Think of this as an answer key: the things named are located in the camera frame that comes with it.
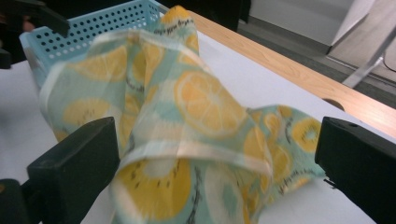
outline blue plastic basket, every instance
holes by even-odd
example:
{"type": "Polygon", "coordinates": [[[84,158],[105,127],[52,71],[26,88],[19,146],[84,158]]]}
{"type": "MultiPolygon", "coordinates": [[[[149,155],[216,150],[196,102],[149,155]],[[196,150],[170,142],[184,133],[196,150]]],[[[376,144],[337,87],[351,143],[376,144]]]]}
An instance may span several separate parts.
{"type": "Polygon", "coordinates": [[[144,29],[159,18],[157,2],[135,0],[70,19],[67,37],[40,27],[22,34],[20,41],[35,81],[41,87],[55,63],[82,59],[96,36],[122,29],[144,29]]]}

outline cloth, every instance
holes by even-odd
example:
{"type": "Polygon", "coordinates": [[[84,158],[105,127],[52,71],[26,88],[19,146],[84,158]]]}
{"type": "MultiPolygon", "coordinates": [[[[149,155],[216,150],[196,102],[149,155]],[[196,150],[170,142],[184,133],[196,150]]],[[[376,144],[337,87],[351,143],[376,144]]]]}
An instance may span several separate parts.
{"type": "Polygon", "coordinates": [[[174,7],[147,31],[98,36],[40,92],[59,140],[114,117],[114,223],[256,223],[264,206],[323,175],[317,120],[286,105],[246,109],[198,51],[192,18],[174,7]]]}

